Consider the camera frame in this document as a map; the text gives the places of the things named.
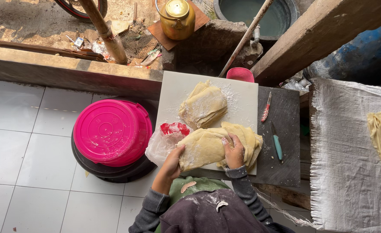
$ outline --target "red knife handle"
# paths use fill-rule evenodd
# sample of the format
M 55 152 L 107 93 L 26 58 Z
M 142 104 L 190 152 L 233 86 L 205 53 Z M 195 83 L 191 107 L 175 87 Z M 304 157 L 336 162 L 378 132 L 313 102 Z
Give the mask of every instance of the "red knife handle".
M 267 119 L 269 110 L 270 110 L 270 105 L 267 104 L 267 107 L 264 110 L 264 115 L 262 115 L 262 119 L 261 119 L 262 123 L 264 123 L 264 121 Z

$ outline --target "knife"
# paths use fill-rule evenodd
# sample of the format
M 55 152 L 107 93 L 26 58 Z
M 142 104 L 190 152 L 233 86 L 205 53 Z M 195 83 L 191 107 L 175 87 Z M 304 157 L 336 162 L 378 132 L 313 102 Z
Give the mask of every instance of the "knife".
M 272 129 L 272 134 L 274 135 L 274 144 L 275 144 L 276 153 L 278 154 L 278 158 L 282 160 L 282 150 L 281 150 L 280 141 L 278 140 L 278 136 L 276 135 L 276 129 L 272 121 L 271 121 L 271 129 Z
M 264 121 L 267 119 L 267 116 L 268 116 L 268 112 L 270 110 L 270 104 L 271 104 L 271 92 L 270 92 L 270 96 L 268 97 L 268 102 L 267 102 L 267 106 L 264 110 L 264 114 L 262 115 L 262 119 L 261 119 L 261 122 L 264 123 Z

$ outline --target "bamboo pole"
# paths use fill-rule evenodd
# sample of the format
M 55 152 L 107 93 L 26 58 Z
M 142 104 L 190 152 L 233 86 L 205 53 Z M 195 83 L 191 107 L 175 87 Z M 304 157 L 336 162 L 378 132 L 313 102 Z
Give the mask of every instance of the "bamboo pole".
M 97 29 L 98 35 L 105 42 L 107 51 L 114 57 L 118 64 L 126 65 L 127 57 L 124 52 L 120 38 L 113 35 L 111 27 L 106 24 L 105 19 L 101 16 L 99 9 L 93 0 L 79 0 L 86 14 Z
M 260 11 L 258 11 L 257 16 L 255 16 L 254 20 L 252 21 L 251 25 L 249 25 L 248 30 L 245 32 L 244 37 L 242 37 L 241 41 L 239 42 L 238 46 L 236 47 L 235 51 L 229 58 L 228 62 L 226 63 L 224 69 L 221 71 L 218 77 L 224 76 L 225 72 L 228 70 L 229 66 L 232 64 L 232 62 L 235 60 L 235 57 L 239 54 L 242 47 L 245 45 L 245 43 L 252 37 L 252 32 L 254 31 L 255 27 L 259 23 L 259 21 L 262 19 L 262 17 L 267 12 L 268 8 L 270 7 L 271 3 L 274 0 L 265 0 L 264 4 L 262 5 Z

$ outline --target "person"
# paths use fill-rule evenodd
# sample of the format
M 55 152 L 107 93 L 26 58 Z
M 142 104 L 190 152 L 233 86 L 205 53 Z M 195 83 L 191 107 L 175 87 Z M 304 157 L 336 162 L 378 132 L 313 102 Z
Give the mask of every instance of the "person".
M 235 147 L 222 138 L 227 162 L 224 170 L 234 191 L 220 180 L 180 178 L 179 155 L 185 149 L 182 145 L 167 156 L 129 232 L 294 233 L 272 221 L 249 181 L 244 146 L 236 135 L 229 137 Z M 184 190 L 183 185 L 191 180 L 196 184 Z

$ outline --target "water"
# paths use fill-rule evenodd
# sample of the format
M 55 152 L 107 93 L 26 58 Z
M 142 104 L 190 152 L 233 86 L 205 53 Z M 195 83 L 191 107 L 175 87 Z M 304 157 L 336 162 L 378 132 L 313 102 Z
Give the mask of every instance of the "water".
M 227 20 L 244 22 L 249 27 L 264 2 L 265 0 L 222 0 L 219 7 Z M 284 34 L 290 25 L 290 20 L 291 15 L 286 3 L 282 0 L 275 0 L 260 21 L 260 35 Z

